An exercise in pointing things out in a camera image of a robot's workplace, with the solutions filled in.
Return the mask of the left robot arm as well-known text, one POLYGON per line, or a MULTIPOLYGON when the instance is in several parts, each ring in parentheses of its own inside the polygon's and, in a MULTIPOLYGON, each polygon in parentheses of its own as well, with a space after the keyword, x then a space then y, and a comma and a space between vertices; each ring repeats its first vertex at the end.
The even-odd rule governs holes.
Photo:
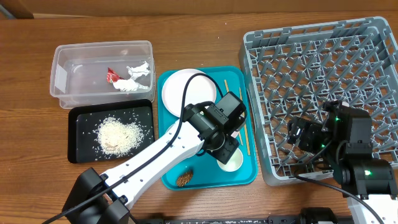
POLYGON ((246 106, 232 92, 219 102, 184 106, 161 138, 123 164, 98 174, 81 173, 62 209, 70 223, 128 223, 139 197, 181 161, 200 150, 227 164, 238 148, 233 137, 246 120, 246 106))

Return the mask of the left wooden chopstick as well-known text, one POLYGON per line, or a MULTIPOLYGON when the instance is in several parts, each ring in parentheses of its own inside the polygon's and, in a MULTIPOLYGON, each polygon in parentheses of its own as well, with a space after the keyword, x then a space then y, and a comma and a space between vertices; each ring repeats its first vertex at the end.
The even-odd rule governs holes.
MULTIPOLYGON (((228 82, 226 80, 224 80, 224 85, 225 85, 226 91, 229 92, 228 82)), ((242 136, 241 136, 240 130, 238 130, 238 131, 239 131, 239 134, 236 137, 236 139, 238 139, 240 145, 242 145, 243 144, 242 136)))

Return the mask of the large white plate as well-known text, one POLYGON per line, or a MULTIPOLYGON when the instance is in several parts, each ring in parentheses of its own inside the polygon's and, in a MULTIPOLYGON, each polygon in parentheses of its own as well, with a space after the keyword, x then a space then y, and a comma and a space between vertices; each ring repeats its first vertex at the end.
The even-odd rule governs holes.
MULTIPOLYGON (((161 100, 166 109, 178 118, 181 112, 183 90, 188 79, 196 73, 202 73, 202 71, 192 68, 178 70, 172 72, 171 76, 163 84, 161 100)), ((215 84, 209 78, 197 76, 188 85, 184 106, 188 104, 195 105, 204 101, 212 101, 214 103, 216 94, 215 84)))

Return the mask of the clear plastic bin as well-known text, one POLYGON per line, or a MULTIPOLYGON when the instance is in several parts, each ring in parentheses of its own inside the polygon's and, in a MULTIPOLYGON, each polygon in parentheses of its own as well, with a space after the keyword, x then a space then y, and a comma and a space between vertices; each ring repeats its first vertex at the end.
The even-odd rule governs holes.
POLYGON ((49 91, 63 109, 140 99, 154 101, 152 44, 135 40, 60 45, 53 57, 49 91), (109 69, 125 80, 135 75, 135 81, 145 89, 115 88, 107 81, 109 69))

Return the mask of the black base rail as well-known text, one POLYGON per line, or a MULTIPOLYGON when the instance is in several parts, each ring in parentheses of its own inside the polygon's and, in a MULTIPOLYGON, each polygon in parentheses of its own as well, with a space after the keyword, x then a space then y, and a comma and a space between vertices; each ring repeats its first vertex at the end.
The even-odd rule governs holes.
POLYGON ((301 224, 296 215, 270 215, 267 218, 235 218, 235 219, 190 219, 164 220, 161 218, 138 220, 140 224, 301 224))

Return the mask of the red snack wrapper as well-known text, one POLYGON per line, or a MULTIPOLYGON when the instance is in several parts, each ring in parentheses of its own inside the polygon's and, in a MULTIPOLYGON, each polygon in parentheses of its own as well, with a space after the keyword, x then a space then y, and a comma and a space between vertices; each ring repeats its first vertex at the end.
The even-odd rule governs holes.
POLYGON ((108 74, 106 77, 108 83, 116 83, 119 80, 123 80, 113 69, 108 67, 108 74))

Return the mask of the brown pine cone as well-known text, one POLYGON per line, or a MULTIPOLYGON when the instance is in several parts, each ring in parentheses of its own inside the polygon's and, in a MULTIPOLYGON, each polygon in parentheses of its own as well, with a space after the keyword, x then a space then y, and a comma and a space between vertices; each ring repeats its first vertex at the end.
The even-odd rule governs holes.
POLYGON ((192 170, 188 170, 188 171, 184 172, 176 180, 177 187, 184 187, 185 185, 187 185, 191 181, 192 177, 193 177, 193 171, 192 170))

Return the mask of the medium white bowl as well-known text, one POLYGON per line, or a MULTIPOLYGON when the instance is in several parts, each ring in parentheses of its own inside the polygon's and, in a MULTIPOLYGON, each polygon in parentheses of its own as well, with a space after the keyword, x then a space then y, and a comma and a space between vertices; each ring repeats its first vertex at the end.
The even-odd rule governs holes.
POLYGON ((238 131, 238 130, 235 130, 235 131, 231 134, 231 137, 236 138, 236 137, 238 136, 238 134, 239 134, 239 131, 238 131))

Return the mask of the white napkin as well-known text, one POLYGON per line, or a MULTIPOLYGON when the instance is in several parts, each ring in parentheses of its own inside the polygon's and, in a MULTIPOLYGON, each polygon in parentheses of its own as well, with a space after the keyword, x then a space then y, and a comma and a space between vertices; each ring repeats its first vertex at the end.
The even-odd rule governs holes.
POLYGON ((127 73, 130 78, 119 80, 116 83, 112 83, 115 89, 120 91, 137 91, 137 90, 148 90, 149 87, 140 84, 137 79, 141 77, 146 77, 150 74, 149 63, 144 62, 142 65, 137 67, 127 66, 127 73))

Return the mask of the grey dishwasher rack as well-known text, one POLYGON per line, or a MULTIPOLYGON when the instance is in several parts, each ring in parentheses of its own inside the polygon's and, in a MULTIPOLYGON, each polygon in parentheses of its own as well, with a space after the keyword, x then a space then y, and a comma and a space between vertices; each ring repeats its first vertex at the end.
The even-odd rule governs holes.
POLYGON ((397 167, 397 42, 383 17, 250 31, 239 62, 254 119, 264 182, 295 184, 310 154, 287 142, 294 116, 326 119, 342 100, 369 112, 373 157, 397 167))

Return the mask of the black plastic tray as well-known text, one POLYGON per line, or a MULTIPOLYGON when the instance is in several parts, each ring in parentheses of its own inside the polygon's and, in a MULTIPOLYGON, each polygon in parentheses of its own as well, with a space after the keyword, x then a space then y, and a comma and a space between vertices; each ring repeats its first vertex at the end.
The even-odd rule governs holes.
POLYGON ((155 140, 152 103, 133 100, 76 107, 68 115, 68 161, 130 158, 155 140))

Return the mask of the small white cup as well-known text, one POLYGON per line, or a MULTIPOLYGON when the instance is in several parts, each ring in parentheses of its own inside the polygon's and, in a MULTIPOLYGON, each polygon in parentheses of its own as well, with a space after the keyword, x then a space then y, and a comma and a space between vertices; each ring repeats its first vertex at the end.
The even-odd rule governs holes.
POLYGON ((237 148, 226 164, 223 164, 220 161, 217 161, 217 164, 220 169, 225 172, 235 172, 243 164, 243 154, 241 150, 237 148))

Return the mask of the teal serving tray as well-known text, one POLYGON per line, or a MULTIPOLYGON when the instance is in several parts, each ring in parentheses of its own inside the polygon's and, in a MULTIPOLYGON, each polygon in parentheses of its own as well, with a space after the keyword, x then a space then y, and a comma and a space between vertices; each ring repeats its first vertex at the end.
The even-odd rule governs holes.
MULTIPOLYGON (((228 82, 229 90, 237 96, 239 96, 240 87, 243 94, 243 102, 247 109, 250 108, 248 97, 246 96, 244 75, 239 68, 234 66, 221 66, 205 67, 200 68, 199 70, 214 78, 223 93, 226 92, 224 80, 228 82)), ((243 164, 237 171, 225 172, 221 170, 217 164, 217 160, 209 154, 204 154, 202 156, 194 155, 180 162, 164 174, 162 176, 163 184, 170 190, 204 189, 211 187, 225 187, 229 185, 250 184, 256 178, 258 172, 251 115, 247 116, 246 125, 248 129, 251 155, 248 156, 247 153, 243 128, 241 130, 243 144, 239 146, 239 149, 243 154, 243 164), (191 181, 184 187, 177 187, 177 178, 188 170, 193 171, 191 181)))

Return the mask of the white rice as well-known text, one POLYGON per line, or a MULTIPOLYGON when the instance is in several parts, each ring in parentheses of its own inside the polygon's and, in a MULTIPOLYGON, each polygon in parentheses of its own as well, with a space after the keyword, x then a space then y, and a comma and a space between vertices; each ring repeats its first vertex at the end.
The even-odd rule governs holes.
POLYGON ((152 110, 142 106, 81 114, 76 151, 81 161, 132 157, 154 142, 152 110))

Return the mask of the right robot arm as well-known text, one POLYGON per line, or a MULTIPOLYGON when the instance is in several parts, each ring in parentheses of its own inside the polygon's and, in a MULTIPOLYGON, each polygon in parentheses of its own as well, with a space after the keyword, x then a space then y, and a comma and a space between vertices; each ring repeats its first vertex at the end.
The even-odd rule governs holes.
POLYGON ((287 125, 287 142, 321 159, 338 183, 332 189, 347 200, 354 223, 397 223, 397 182, 390 163, 373 157, 372 119, 341 100, 326 101, 323 122, 298 116, 287 125))

